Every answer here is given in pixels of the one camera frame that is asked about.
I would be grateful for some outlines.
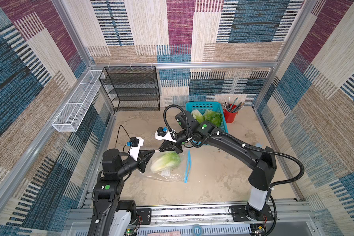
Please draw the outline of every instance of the black wire shelf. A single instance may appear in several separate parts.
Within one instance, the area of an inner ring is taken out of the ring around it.
[[[160,91],[154,66],[110,66],[100,79],[116,111],[160,111]]]

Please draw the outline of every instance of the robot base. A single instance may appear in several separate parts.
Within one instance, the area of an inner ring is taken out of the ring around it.
[[[235,206],[230,206],[229,208],[229,213],[232,215],[233,221],[234,222],[241,222],[241,221],[249,221],[250,219],[248,218],[247,206],[244,205],[235,205]],[[271,214],[271,210],[269,205],[264,205],[264,208],[260,211],[259,215],[254,219],[254,221],[257,220],[265,220],[263,216],[266,216],[268,220],[274,220],[273,215]]]

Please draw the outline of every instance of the stained floor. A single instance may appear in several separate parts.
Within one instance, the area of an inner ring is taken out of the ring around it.
[[[171,108],[167,113],[170,126],[181,130],[174,119],[179,113]],[[158,127],[164,127],[163,108],[160,111],[126,111],[118,112],[108,148],[114,148],[118,127],[123,125],[130,137],[142,137],[142,149],[158,149],[162,141],[155,139]],[[227,124],[228,132],[251,145],[270,146],[262,127],[251,107],[245,107],[237,115],[235,121]],[[119,132],[117,149],[122,150],[128,142],[126,133]],[[218,148],[204,145],[201,148],[190,148],[192,167],[188,183],[164,182],[143,177],[138,171],[125,183],[121,200],[135,200],[137,205],[187,204],[201,202],[247,201],[251,185],[248,177],[251,169],[230,154]],[[286,179],[279,163],[273,181]],[[183,175],[184,166],[175,170],[174,174]],[[275,186],[272,192],[275,199],[295,198],[289,184]]]

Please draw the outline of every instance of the red wire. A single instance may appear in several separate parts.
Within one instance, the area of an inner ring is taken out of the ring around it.
[[[135,229],[138,227],[138,225],[139,225],[139,228],[140,228],[141,222],[142,222],[142,217],[139,216],[139,222],[136,224]]]
[[[265,219],[265,222],[264,222],[264,228],[265,228],[265,232],[266,232],[266,221],[268,220],[268,218],[266,217],[266,215],[263,215],[263,218]]]

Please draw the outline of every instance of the mounting plate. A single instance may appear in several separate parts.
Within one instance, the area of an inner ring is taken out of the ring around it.
[[[231,213],[234,222],[249,221],[246,216],[246,205],[234,205],[230,206],[228,211]],[[261,210],[261,215],[256,220],[264,221],[263,215],[265,215],[268,220],[274,220],[273,214],[271,212],[269,205],[264,205],[264,208]]]
[[[139,217],[142,217],[142,221],[140,222],[140,225],[150,225],[151,224],[151,217],[152,217],[152,210],[151,208],[141,208],[141,209],[136,209],[136,220],[132,225],[137,225],[139,222]]]

